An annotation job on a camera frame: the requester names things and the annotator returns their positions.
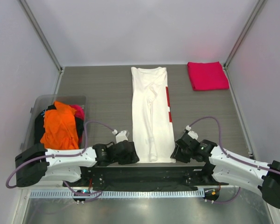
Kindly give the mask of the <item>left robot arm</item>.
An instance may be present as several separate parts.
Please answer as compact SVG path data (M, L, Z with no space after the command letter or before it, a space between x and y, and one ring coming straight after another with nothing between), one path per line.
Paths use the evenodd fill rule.
M16 186L24 188L39 182L63 181L85 186L90 174L82 170L83 167L127 165L139 160L134 143L127 140L75 150L53 150L38 143L16 156Z

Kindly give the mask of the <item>white t-shirt with red print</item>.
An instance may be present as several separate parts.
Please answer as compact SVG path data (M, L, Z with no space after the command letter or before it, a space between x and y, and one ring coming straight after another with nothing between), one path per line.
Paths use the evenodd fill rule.
M133 142L140 163L175 163L175 137L165 67L131 68Z

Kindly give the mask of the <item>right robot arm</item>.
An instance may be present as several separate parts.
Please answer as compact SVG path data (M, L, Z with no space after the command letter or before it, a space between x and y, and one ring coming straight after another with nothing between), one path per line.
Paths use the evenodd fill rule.
M198 141L192 132L185 132L175 141L172 159L188 163L204 162L201 179L205 184L227 183L249 190L269 205L280 209L280 162L252 160L222 149L217 143Z

